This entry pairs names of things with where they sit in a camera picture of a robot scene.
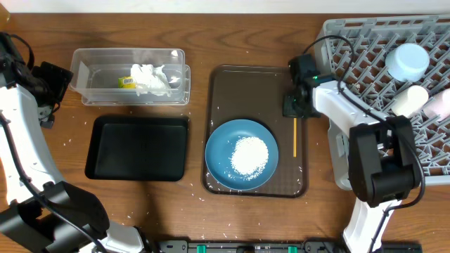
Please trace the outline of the wooden chopstick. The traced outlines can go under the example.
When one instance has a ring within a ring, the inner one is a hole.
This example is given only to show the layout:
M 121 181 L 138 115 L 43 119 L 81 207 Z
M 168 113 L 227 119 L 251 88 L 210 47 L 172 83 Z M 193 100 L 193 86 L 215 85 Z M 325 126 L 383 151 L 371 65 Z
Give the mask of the wooden chopstick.
M 297 157 L 297 118 L 293 119 L 292 156 Z

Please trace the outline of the pile of white rice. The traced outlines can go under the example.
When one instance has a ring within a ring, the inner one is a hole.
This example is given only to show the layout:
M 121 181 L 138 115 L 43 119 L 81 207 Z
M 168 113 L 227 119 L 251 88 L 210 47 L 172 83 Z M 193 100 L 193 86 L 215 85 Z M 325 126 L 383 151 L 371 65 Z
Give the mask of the pile of white rice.
M 269 151 L 262 139 L 242 137 L 236 142 L 229 159 L 231 168 L 249 181 L 263 172 L 269 159 Z

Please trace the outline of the dark blue plate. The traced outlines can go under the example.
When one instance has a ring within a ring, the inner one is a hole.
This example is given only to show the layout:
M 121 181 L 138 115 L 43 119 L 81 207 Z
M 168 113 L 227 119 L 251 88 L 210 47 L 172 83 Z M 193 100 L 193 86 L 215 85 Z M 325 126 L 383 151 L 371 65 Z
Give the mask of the dark blue plate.
M 230 157 L 236 142 L 242 137 L 262 139 L 269 151 L 269 159 L 263 172 L 249 181 L 232 168 Z M 212 177 L 232 190 L 253 190 L 263 186 L 274 175 L 279 160 L 278 144 L 274 135 L 262 124 L 249 119 L 235 119 L 216 128 L 205 146 L 205 163 Z

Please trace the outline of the yellow snack wrapper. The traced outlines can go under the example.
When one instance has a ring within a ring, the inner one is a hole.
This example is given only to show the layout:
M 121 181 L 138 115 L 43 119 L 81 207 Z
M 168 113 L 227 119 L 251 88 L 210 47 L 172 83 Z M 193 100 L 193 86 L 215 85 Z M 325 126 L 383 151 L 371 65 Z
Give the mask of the yellow snack wrapper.
M 118 87 L 120 89 L 135 89 L 137 85 L 133 77 L 120 77 L 118 79 Z

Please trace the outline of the white tissue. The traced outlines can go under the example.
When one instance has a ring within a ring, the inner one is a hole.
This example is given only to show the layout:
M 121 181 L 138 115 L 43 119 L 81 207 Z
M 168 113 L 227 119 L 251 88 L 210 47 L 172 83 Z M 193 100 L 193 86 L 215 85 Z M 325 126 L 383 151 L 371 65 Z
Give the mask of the white tissue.
M 167 76 L 162 71 L 164 65 L 154 67 L 153 65 L 134 64 L 131 67 L 130 75 L 136 82 L 136 95 L 151 93 L 156 96 L 171 96 L 171 86 L 167 81 Z

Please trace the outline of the light blue bowl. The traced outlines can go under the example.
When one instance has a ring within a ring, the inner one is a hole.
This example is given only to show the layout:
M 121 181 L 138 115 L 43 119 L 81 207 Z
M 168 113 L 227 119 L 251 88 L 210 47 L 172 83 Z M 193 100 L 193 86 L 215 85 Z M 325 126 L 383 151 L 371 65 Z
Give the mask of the light blue bowl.
M 417 44 L 402 44 L 389 52 L 385 59 L 387 72 L 399 82 L 416 82 L 430 64 L 428 52 Z

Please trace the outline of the white plastic cup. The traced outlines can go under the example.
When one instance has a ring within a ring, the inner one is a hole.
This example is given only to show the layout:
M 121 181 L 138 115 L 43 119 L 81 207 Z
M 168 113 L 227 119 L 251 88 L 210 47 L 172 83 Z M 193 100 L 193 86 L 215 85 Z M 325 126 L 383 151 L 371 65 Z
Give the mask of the white plastic cup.
M 425 88 L 414 85 L 402 91 L 394 98 L 391 110 L 396 116 L 411 117 L 420 110 L 429 99 Z

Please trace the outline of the pink plastic cup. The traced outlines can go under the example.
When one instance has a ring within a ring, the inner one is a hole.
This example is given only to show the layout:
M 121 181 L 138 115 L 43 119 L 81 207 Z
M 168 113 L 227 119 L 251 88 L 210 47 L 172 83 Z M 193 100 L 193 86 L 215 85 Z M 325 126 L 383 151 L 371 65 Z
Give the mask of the pink plastic cup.
M 449 116 L 450 110 L 450 90 L 446 89 L 435 95 L 431 102 L 428 103 L 423 112 L 428 118 L 437 116 L 437 121 L 440 122 Z

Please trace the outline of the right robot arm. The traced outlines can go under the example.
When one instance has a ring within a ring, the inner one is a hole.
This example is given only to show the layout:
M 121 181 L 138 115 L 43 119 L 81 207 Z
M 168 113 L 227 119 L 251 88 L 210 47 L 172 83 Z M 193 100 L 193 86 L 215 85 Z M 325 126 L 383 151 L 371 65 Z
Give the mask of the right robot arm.
M 347 137 L 348 180 L 356 202 L 343 238 L 350 252 L 374 252 L 390 214 L 414 206 L 405 199 L 424 186 L 411 123 L 374 112 L 342 80 L 321 74 L 309 54 L 291 59 L 288 67 L 295 88 L 283 99 L 283 114 L 325 115 Z

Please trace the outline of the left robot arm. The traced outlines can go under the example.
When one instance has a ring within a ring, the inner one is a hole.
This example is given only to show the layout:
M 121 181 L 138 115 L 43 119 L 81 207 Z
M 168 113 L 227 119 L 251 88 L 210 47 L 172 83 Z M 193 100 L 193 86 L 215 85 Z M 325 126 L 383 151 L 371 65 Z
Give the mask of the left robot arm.
M 73 73 L 24 60 L 1 33 L 1 163 L 8 208 L 1 233 L 31 252 L 150 252 L 137 227 L 108 218 L 92 193 L 65 181 L 42 130 L 50 129 Z

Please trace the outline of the clear plastic waste bin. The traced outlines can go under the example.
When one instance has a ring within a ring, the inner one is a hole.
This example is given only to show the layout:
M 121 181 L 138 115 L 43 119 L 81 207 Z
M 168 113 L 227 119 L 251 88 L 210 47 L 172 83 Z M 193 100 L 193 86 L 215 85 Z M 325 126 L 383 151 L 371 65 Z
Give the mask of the clear plastic waste bin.
M 164 65 L 172 95 L 137 96 L 136 89 L 120 89 L 118 79 L 130 77 L 134 64 Z M 85 105 L 186 105 L 190 99 L 191 69 L 180 48 L 79 48 L 73 54 L 71 71 L 70 88 L 82 95 Z

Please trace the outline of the grey dishwasher rack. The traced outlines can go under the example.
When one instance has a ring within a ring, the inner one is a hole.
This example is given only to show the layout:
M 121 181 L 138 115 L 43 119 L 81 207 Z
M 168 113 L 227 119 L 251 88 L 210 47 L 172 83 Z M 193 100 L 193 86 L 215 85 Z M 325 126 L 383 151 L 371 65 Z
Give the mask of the grey dishwasher rack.
M 392 115 L 394 97 L 412 86 L 388 74 L 385 57 L 404 43 L 422 46 L 430 56 L 425 74 L 416 83 L 433 103 L 449 90 L 449 16 L 414 15 L 334 19 L 324 22 L 315 45 L 322 73 L 343 75 L 349 89 L 373 109 Z M 416 150 L 427 186 L 449 184 L 449 118 L 423 111 L 410 118 Z

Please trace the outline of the dark brown serving tray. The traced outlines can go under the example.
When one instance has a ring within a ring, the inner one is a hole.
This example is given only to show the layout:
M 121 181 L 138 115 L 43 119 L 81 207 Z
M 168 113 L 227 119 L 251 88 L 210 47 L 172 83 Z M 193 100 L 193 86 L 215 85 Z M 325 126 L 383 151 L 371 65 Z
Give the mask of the dark brown serving tray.
M 283 116 L 283 98 L 293 89 L 288 69 L 222 65 L 210 76 L 207 138 L 232 119 L 249 119 L 265 126 L 279 151 L 274 175 L 253 190 L 232 190 L 216 181 L 207 167 L 202 184 L 213 194 L 296 198 L 309 186 L 308 131 L 305 119 L 297 120 L 297 157 L 293 157 L 293 118 Z

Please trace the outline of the black plastic tray bin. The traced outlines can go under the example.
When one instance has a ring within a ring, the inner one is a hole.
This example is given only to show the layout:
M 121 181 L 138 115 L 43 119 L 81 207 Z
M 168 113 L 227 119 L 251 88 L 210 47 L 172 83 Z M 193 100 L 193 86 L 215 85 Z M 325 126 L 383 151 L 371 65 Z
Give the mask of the black plastic tray bin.
M 88 179 L 179 181 L 188 142 L 185 117 L 103 115 L 94 121 Z

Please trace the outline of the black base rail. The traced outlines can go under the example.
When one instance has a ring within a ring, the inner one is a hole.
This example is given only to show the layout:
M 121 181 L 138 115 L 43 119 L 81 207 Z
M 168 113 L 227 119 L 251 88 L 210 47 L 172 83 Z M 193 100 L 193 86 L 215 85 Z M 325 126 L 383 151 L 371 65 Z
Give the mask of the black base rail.
M 301 243 L 251 242 L 187 242 L 168 240 L 157 243 L 158 252 L 165 253 L 345 253 L 340 242 L 306 241 Z

